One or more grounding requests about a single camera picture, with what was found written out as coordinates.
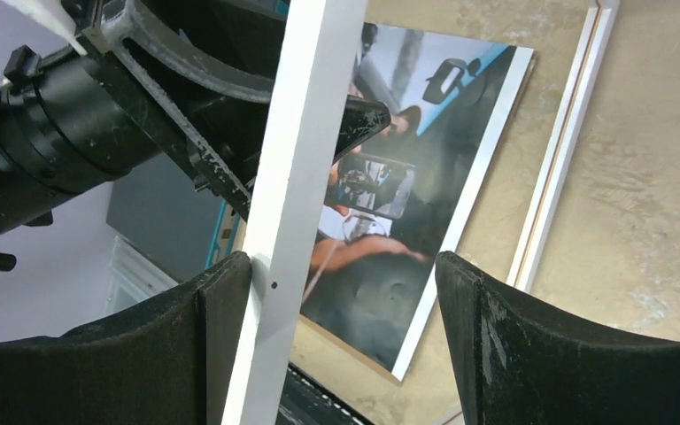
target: white wall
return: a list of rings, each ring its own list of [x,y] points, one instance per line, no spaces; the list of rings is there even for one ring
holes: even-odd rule
[[[0,341],[60,336],[104,314],[115,232],[105,224],[112,185],[54,211],[47,228],[0,236],[17,267],[0,274]]]

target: photograph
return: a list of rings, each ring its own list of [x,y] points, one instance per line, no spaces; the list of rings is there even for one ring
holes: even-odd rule
[[[349,94],[383,102],[381,133],[333,164],[304,322],[402,381],[513,110],[532,50],[365,24]]]
[[[351,152],[340,159],[333,205],[399,219],[413,190],[414,166]]]

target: teal edge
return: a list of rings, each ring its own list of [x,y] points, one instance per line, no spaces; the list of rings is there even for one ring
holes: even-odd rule
[[[496,58],[499,57],[504,51],[508,48],[509,46],[506,44],[494,44],[492,45],[484,54],[483,56],[480,57],[481,59],[481,68],[478,70],[477,73],[475,73],[475,77],[478,75],[481,75],[483,71],[491,65],[491,63],[496,60]],[[462,83],[462,87],[467,87],[468,84],[473,82],[475,80],[474,76],[471,76],[470,74],[465,74],[464,77],[462,77],[462,80],[460,82]],[[439,115],[442,113],[444,109],[446,109],[447,106],[449,106],[450,103],[455,99],[460,94],[460,90],[455,88],[452,93],[439,105],[437,105],[437,108],[434,109],[432,112],[430,112],[423,120],[421,120],[421,124],[418,126],[418,135],[422,135],[429,127],[431,126],[434,121],[439,118]]]
[[[210,268],[213,264],[213,256],[215,255],[215,250],[219,250],[218,245],[218,235],[220,234],[220,227],[222,226],[222,219],[225,217],[225,210],[228,207],[228,203],[225,199],[220,203],[220,212],[218,213],[218,224],[215,225],[215,231],[212,232],[212,242],[210,242],[210,250],[207,252],[207,259],[205,260],[205,269]]]

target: white stick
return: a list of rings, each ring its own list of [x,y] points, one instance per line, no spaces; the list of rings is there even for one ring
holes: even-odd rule
[[[294,0],[243,250],[251,295],[223,413],[274,423],[367,0]]]
[[[506,281],[519,290],[530,292],[538,270],[618,7],[619,0],[592,1],[585,18],[575,60]]]

